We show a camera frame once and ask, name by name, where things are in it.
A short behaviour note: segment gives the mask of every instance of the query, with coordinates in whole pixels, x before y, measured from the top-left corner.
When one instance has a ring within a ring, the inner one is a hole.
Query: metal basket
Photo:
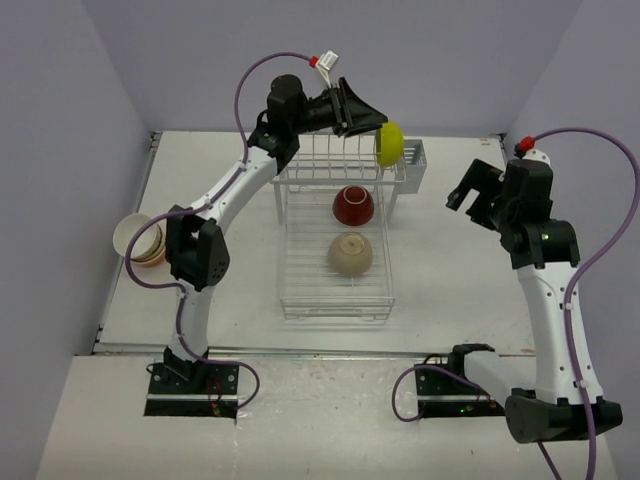
[[[352,326],[383,323],[391,314],[387,220],[398,194],[417,192],[426,159],[419,140],[405,141],[404,158],[391,168],[378,165],[375,151],[373,135],[304,136],[294,159],[272,182],[283,225],[279,284],[285,319]],[[345,226],[333,216],[333,200],[346,185],[363,186],[373,197],[374,216],[361,227]],[[392,187],[388,204],[383,187]],[[347,231],[367,237],[373,249],[373,264],[359,277],[342,276],[328,263],[329,245]]]

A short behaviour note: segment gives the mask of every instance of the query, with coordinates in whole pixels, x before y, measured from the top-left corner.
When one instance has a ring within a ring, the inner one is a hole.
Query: white tabletop
[[[535,445],[504,418],[405,424],[390,408],[404,360],[248,360],[263,389],[238,418],[144,417],[149,357],[77,357],[37,480],[544,480]],[[510,361],[533,375],[532,358]],[[239,393],[252,388],[241,372]],[[398,396],[416,412],[415,382]],[[549,444],[565,479],[584,477],[586,442]],[[615,480],[603,437],[596,478]]]
[[[276,286],[281,227],[273,189],[265,186],[226,236],[231,269],[211,308],[209,343],[217,347],[424,352],[489,343],[501,353],[531,354],[524,295],[499,237],[444,207],[474,158],[503,166],[496,139],[422,138],[427,171],[415,195],[400,196],[389,224],[396,305],[383,326],[316,328],[285,322]],[[187,206],[238,158],[234,133],[168,132],[160,142],[140,211]],[[166,264],[141,269],[170,279]],[[100,349],[158,349],[173,327],[175,293],[137,287],[124,269],[106,315]]]

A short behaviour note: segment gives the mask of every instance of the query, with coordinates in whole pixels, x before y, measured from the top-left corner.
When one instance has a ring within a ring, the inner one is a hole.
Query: wire rack
[[[288,320],[336,319],[341,325],[384,322],[395,297],[387,242],[382,188],[370,189],[373,218],[361,227],[347,227],[332,213],[340,186],[290,186],[284,199],[284,242],[280,265],[280,302]],[[342,276],[329,266],[328,248],[339,234],[364,235],[373,250],[373,264],[360,277]]]
[[[273,183],[397,185],[406,178],[404,161],[386,169],[378,165],[373,135],[338,138],[319,133],[300,137],[298,153]]]

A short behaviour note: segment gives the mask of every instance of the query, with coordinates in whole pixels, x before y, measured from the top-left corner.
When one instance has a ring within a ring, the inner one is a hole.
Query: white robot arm
[[[326,71],[335,54],[318,60]],[[344,78],[316,98],[308,98],[300,80],[282,75],[271,83],[267,109],[258,116],[249,137],[248,155],[188,209],[191,215],[167,219],[167,261],[171,274],[183,285],[178,295],[186,296],[179,317],[180,334],[174,331],[165,350],[167,369],[189,379],[198,370],[198,359],[206,357],[207,323],[215,285],[230,264],[224,236],[229,225],[253,195],[268,184],[293,158],[299,148],[298,135],[331,128],[339,136],[351,136],[378,129],[387,117],[360,100]],[[175,206],[171,211],[185,211]],[[191,352],[185,350],[188,345]]]
[[[500,233],[526,297],[536,347],[535,383],[487,345],[460,345],[449,356],[453,373],[481,386],[504,408],[509,430],[520,443],[585,439],[579,387],[588,394],[597,433],[622,422],[620,405],[604,400],[591,363],[577,286],[565,303],[579,252],[573,227],[549,216],[552,180],[549,159],[539,150],[509,162],[505,172],[474,160],[447,203],[457,210],[470,190],[479,192],[467,214]],[[572,342],[567,342],[565,309],[571,310]],[[584,377],[580,385],[575,382],[572,348]]]

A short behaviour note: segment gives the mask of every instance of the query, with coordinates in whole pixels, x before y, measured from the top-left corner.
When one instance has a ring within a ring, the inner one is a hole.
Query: paper cup
[[[158,251],[155,253],[153,257],[149,258],[144,262],[133,262],[133,263],[134,265],[138,265],[140,267],[145,267],[145,268],[155,267],[156,265],[164,261],[165,252],[166,252],[166,245],[165,245],[165,238],[163,236],[162,242],[160,243],[160,247],[158,248]]]
[[[142,213],[133,213],[122,219],[113,232],[113,248],[118,252],[118,255],[121,257],[126,255],[129,242],[149,220],[151,219]],[[140,261],[141,259],[149,258],[150,255],[157,252],[161,241],[162,230],[158,225],[152,226],[136,242],[131,252],[131,260]]]

